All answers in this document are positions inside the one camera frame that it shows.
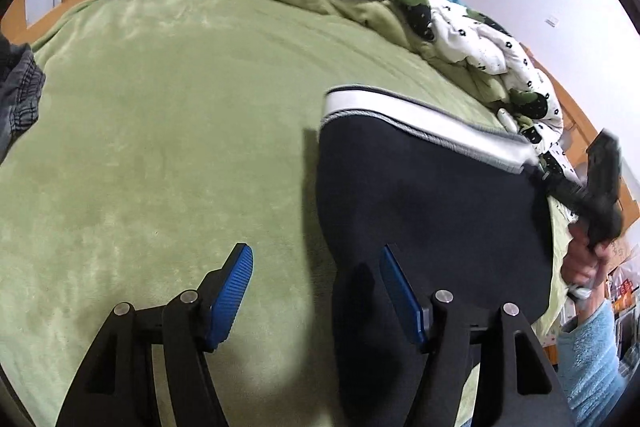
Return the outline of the light blue sleeve forearm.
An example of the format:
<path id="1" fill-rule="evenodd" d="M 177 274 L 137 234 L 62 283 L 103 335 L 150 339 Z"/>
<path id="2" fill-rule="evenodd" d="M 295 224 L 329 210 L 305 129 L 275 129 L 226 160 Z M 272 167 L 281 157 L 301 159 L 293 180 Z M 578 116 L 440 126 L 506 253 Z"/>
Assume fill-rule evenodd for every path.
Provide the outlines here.
<path id="1" fill-rule="evenodd" d="M 558 378 L 577 426 L 601 426 L 626 388 L 620 373 L 611 303 L 603 301 L 556 337 Z"/>

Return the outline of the person's right hand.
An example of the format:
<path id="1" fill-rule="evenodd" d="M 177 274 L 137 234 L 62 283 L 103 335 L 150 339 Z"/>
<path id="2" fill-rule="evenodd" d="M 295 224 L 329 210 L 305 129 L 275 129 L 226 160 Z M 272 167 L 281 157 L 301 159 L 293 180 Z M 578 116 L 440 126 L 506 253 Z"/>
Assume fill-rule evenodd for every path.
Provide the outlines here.
<path id="1" fill-rule="evenodd" d="M 610 241 L 591 246 L 585 225 L 580 222 L 568 227 L 572 239 L 561 267 L 562 279 L 570 287 L 590 290 L 590 300 L 604 298 L 606 268 L 610 262 Z"/>

